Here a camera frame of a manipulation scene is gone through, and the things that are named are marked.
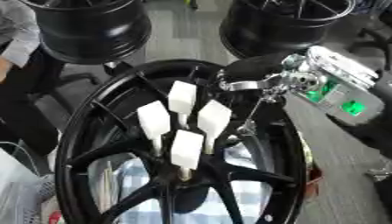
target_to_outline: hand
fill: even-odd
[[[7,77],[7,73],[12,68],[12,63],[7,59],[0,57],[0,83],[2,83]]]

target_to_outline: person's arm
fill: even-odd
[[[24,67],[30,55],[39,46],[39,28],[36,24],[35,14],[28,6],[18,0],[2,0],[0,11],[2,11],[4,19],[10,20],[16,28],[13,40],[0,56],[0,60],[5,64],[6,60],[12,65]]]
[[[0,56],[0,84],[5,80],[5,77],[11,68],[12,63]]]

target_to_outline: person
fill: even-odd
[[[46,157],[60,133],[29,94],[53,86],[63,64],[40,49],[34,12],[18,0],[0,0],[0,53],[0,141],[23,140]]]

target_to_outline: white plastic block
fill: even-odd
[[[197,87],[176,80],[169,93],[169,110],[182,115],[190,115],[196,102]]]
[[[199,111],[198,127],[206,132],[209,138],[217,138],[228,126],[232,111],[218,101],[211,100]]]
[[[198,168],[204,137],[179,129],[171,147],[171,163],[184,169]]]
[[[171,129],[170,115],[161,101],[154,101],[137,109],[137,117],[145,135],[153,140]]]

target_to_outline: gray sleeve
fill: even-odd
[[[18,67],[23,67],[39,46],[39,28],[34,12],[18,0],[0,0],[0,10],[5,19],[13,23],[16,32],[2,57]]]

